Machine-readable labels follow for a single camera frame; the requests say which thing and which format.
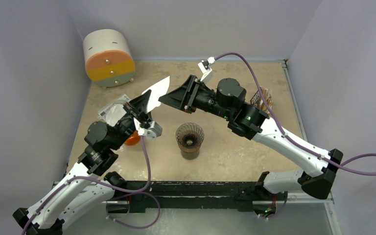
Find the clear plastic filter packet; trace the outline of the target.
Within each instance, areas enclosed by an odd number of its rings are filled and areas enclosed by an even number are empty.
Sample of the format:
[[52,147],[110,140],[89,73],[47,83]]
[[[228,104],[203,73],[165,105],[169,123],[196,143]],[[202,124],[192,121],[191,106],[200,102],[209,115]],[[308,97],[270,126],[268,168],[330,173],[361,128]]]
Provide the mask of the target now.
[[102,109],[100,109],[97,114],[97,118],[98,119],[103,119],[105,120],[106,118],[106,115],[107,113],[109,112],[109,110],[115,106],[115,105],[118,105],[118,104],[121,104],[123,105],[124,103],[130,101],[130,97],[127,96],[126,94],[122,94],[121,96],[117,97],[115,100],[113,100],[112,102],[110,102],[109,104],[107,104],[106,106],[104,106]]

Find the orange glass carafe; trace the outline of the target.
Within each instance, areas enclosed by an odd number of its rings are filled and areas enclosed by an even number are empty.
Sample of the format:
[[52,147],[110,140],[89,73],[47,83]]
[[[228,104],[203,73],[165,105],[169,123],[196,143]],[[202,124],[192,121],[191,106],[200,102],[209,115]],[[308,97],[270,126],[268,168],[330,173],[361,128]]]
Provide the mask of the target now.
[[138,132],[134,132],[125,142],[124,144],[127,146],[136,145],[140,141],[140,136]]

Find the grey glass carafe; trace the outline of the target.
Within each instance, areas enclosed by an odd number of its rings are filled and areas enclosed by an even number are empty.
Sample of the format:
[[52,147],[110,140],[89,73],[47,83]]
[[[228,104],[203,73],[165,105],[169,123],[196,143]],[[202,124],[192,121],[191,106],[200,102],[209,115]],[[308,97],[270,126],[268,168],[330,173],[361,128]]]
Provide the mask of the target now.
[[196,151],[196,152],[184,152],[184,151],[181,151],[181,156],[185,159],[185,160],[195,160],[196,158],[198,158],[200,154],[200,151]]

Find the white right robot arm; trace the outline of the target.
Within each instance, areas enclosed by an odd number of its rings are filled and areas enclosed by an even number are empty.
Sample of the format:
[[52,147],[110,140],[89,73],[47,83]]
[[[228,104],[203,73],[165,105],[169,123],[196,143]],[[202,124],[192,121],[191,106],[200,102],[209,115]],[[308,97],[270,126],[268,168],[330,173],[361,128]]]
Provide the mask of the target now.
[[274,118],[245,102],[246,90],[233,78],[219,81],[216,90],[191,75],[179,88],[161,96],[162,104],[193,113],[196,109],[224,118],[228,128],[240,137],[261,143],[277,151],[300,167],[288,172],[264,172],[255,186],[256,195],[271,195],[302,190],[325,200],[334,183],[343,153],[337,149],[316,147],[298,136],[281,131]]

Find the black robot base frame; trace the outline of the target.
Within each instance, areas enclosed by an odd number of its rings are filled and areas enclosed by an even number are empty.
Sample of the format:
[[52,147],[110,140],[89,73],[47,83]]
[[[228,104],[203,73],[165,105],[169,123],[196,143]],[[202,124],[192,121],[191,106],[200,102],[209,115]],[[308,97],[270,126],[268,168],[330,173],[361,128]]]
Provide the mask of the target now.
[[257,182],[151,181],[147,195],[115,191],[109,212],[144,213],[146,209],[232,209],[271,216],[286,192],[270,193]]

